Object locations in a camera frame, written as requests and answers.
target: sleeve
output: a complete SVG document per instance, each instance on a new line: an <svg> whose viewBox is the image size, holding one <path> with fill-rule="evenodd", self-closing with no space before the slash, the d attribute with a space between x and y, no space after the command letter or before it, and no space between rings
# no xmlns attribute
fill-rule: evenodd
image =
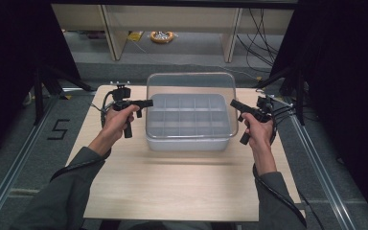
<svg viewBox="0 0 368 230"><path fill-rule="evenodd" d="M84 147L70 165L101 158ZM104 161L64 173L41 190L12 224L11 230L80 229L89 189Z"/></svg>
<svg viewBox="0 0 368 230"><path fill-rule="evenodd" d="M270 188L293 203L280 172L261 175L261 180ZM256 182L259 197L259 229L306 229L300 219L279 199Z"/></svg>

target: person's left hand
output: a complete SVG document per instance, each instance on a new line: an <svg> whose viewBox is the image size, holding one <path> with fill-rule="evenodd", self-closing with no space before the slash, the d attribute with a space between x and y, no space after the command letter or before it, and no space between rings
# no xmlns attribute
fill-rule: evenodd
<svg viewBox="0 0 368 230"><path fill-rule="evenodd" d="M133 122L133 112L139 110L139 106L129 107L115 111L112 107L106 112L105 124L98 136L88 146L97 154L104 156L117 140L122 137L124 129L127 128L127 121Z"/></svg>

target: person's right arm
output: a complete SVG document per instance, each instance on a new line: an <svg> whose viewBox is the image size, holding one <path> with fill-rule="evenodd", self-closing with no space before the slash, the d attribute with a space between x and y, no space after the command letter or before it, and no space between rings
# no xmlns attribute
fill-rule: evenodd
<svg viewBox="0 0 368 230"><path fill-rule="evenodd" d="M271 189L293 203L288 188L271 152L270 138L273 122L260 123L250 113L243 113L250 135L249 146L253 151L258 177ZM306 229L300 219L271 192L255 180L259 197L259 229Z"/></svg>

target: hand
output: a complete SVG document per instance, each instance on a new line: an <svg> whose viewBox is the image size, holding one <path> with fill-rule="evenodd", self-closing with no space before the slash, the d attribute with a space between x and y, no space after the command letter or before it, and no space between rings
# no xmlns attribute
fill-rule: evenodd
<svg viewBox="0 0 368 230"><path fill-rule="evenodd" d="M276 163L271 153L270 138L273 132L273 121L260 123L250 113L243 113L244 123L247 128L246 133L250 135L249 146L253 151L258 175L277 172Z"/></svg>
<svg viewBox="0 0 368 230"><path fill-rule="evenodd" d="M133 112L138 110L139 106L134 104L121 111L109 108L103 129L88 147L97 154L105 156L113 144L122 137L124 129L127 128L127 120L133 122Z"/></svg>

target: plastic container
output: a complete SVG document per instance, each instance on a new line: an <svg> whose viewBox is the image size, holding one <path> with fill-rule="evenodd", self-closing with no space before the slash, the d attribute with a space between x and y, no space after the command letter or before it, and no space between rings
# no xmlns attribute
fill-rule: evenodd
<svg viewBox="0 0 368 230"><path fill-rule="evenodd" d="M238 131L226 73L154 74L148 78L146 134L152 150L225 150Z"/></svg>

